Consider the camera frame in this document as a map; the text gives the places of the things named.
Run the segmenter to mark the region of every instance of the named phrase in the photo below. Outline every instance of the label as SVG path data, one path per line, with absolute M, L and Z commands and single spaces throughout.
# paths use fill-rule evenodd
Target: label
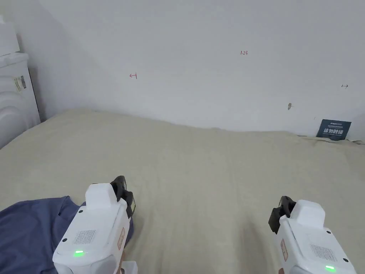
M 281 250 L 283 251 L 284 260 L 287 261 L 289 255 L 288 255 L 287 247 L 285 246 L 284 239 L 281 240 L 280 246 L 281 246 Z
M 25 84 L 24 76 L 14 78 L 14 84 L 15 84 L 18 92 L 21 92 L 27 88 L 27 85 Z
M 119 240 L 118 240 L 118 249 L 119 250 L 122 247 L 122 243 L 123 243 L 125 234 L 126 234 L 126 231 L 124 230 L 124 227 L 123 227 L 122 232 L 120 233 L 120 236 L 119 236 Z
M 351 122 L 323 119 L 317 137 L 325 137 L 333 141 L 344 140 L 350 125 Z

